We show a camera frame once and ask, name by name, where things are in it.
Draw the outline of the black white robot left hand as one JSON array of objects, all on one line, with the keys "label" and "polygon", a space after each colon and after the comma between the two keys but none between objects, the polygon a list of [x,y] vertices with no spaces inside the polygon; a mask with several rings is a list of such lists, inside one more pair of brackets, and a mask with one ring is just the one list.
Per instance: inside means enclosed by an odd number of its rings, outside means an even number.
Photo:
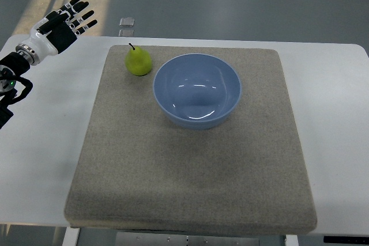
[{"label": "black white robot left hand", "polygon": [[35,50],[48,51],[49,55],[64,52],[88,29],[97,24],[91,20],[93,10],[86,11],[89,2],[70,0],[57,10],[48,13],[30,31],[30,42],[26,45]]}]

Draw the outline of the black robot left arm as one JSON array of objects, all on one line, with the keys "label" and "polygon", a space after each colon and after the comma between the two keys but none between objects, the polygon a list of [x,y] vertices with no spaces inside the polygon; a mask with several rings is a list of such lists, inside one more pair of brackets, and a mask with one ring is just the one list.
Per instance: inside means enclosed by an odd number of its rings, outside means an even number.
[{"label": "black robot left arm", "polygon": [[9,106],[31,92],[33,83],[22,75],[38,61],[36,51],[25,44],[18,45],[15,52],[1,59],[1,128],[14,115]]}]

